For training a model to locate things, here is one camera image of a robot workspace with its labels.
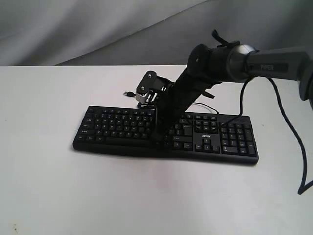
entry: gray backdrop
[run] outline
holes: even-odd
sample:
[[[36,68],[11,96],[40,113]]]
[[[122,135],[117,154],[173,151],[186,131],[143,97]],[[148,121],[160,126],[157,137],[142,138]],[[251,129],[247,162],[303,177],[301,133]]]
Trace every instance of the gray backdrop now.
[[[28,1],[39,5],[24,23],[1,21],[0,65],[185,64],[197,44],[217,45],[214,28],[259,49],[313,39],[312,0]]]

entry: black keyboard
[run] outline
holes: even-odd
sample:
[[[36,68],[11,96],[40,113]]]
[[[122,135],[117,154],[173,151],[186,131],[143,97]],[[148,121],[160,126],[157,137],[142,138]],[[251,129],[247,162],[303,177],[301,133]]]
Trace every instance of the black keyboard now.
[[[124,156],[227,161],[256,164],[259,160],[250,118],[186,112],[165,136],[150,143],[154,110],[89,106],[73,141],[81,151]]]

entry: space bar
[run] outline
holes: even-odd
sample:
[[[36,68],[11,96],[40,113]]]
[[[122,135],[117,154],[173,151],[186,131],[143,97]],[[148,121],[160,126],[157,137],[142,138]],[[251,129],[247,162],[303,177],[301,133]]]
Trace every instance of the space bar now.
[[[150,142],[147,140],[107,137],[106,144],[146,147],[150,145]]]

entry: robotic arm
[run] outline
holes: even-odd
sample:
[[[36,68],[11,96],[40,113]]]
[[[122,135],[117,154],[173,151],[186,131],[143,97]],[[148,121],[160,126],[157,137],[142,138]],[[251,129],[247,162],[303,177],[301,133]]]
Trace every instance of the robotic arm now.
[[[205,90],[222,82],[245,83],[257,76],[296,80],[300,98],[309,99],[313,108],[313,61],[304,50],[258,51],[239,41],[229,43],[216,30],[212,36],[221,45],[213,49],[204,44],[196,46],[175,83],[153,71],[148,71],[139,83],[136,99],[157,109],[157,125],[151,136],[154,141],[162,141],[166,131],[201,94],[213,98]]]

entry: white table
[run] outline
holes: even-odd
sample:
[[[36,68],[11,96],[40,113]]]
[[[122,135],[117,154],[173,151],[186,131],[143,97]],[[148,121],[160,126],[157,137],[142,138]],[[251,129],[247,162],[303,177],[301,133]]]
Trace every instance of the white table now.
[[[271,84],[248,84],[260,160],[256,166],[139,159],[76,152],[71,143],[89,105],[135,107],[147,70],[175,80],[185,66],[0,68],[0,234],[311,234],[313,188],[302,196],[298,143]],[[298,85],[278,81],[306,146],[313,178],[313,112]],[[241,84],[199,102],[239,112]],[[190,111],[207,112],[193,105]]]

